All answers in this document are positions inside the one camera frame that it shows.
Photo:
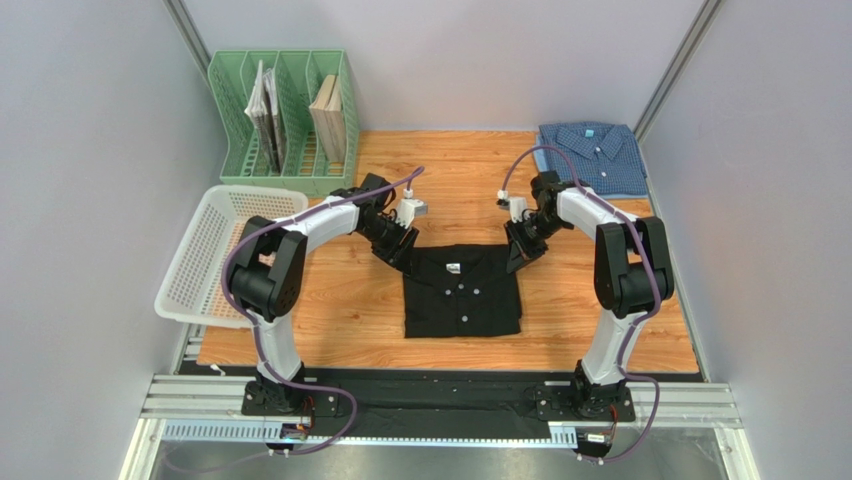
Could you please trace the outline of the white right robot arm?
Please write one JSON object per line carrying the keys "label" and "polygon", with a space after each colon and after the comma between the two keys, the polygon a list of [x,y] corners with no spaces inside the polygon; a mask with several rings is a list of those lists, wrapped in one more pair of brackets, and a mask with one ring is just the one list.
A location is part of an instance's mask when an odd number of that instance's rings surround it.
{"label": "white right robot arm", "polygon": [[591,418],[625,400],[626,366],[638,336],[673,295],[665,225],[619,209],[583,183],[563,182],[554,171],[534,177],[531,189],[534,208],[506,190],[497,194],[498,206],[509,213],[508,272],[542,257],[547,239],[562,229],[578,229],[595,243],[593,287],[601,314],[570,396],[576,414]]}

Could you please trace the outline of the black long sleeve shirt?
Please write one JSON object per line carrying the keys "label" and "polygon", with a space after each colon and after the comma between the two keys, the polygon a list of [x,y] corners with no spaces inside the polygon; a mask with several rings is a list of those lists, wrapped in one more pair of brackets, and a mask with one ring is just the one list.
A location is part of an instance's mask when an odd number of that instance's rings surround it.
{"label": "black long sleeve shirt", "polygon": [[403,276],[405,336],[500,337],[521,332],[517,277],[507,245],[416,248]]}

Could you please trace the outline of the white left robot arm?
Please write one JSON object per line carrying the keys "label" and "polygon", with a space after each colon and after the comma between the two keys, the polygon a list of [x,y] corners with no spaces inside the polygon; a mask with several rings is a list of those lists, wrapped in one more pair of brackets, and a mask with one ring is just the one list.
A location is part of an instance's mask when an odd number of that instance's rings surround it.
{"label": "white left robot arm", "polygon": [[419,234],[413,223],[428,211],[427,203],[415,198],[412,181],[407,177],[394,184],[369,174],[359,186],[337,189],[301,213],[277,220],[255,216],[246,222],[226,257],[220,283],[225,299],[250,323],[260,393],[290,406],[311,389],[302,381],[304,362],[292,320],[310,253],[357,233],[384,263],[410,271]]}

